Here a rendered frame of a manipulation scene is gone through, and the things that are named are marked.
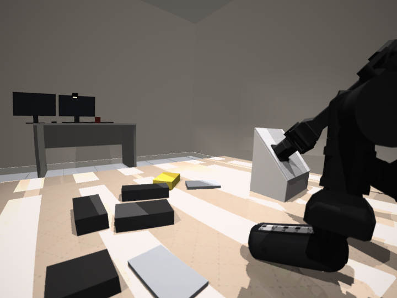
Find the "yellow rectangular block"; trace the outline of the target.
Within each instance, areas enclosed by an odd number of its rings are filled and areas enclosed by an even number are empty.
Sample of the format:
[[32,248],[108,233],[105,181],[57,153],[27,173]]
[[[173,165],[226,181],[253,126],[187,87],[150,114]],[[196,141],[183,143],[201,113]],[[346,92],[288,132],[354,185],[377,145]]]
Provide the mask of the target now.
[[179,181],[180,181],[179,173],[163,172],[153,180],[153,183],[155,184],[167,183],[169,190],[173,190]]

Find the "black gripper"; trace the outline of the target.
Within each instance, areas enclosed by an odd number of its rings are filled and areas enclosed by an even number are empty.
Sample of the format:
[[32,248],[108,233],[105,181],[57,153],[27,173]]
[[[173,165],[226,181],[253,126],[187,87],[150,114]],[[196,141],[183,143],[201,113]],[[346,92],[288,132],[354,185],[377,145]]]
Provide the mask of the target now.
[[[373,148],[373,151],[371,151]],[[358,141],[326,139],[323,175],[305,206],[304,218],[311,225],[323,261],[331,263],[348,237],[371,241],[376,225],[372,206],[363,197],[361,174],[368,160],[375,161],[375,145]]]

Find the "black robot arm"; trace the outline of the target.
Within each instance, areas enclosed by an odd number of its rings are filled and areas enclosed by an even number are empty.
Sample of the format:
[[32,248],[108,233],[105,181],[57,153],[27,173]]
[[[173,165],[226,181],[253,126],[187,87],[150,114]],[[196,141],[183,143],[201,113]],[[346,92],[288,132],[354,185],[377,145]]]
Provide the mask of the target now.
[[[279,161],[295,152],[314,148],[328,126],[327,138],[397,147],[397,39],[389,40],[357,73],[359,80],[337,96],[316,117],[297,122],[278,144],[271,144]],[[397,203],[397,159],[388,163],[376,157],[363,168],[360,185],[367,184]]]

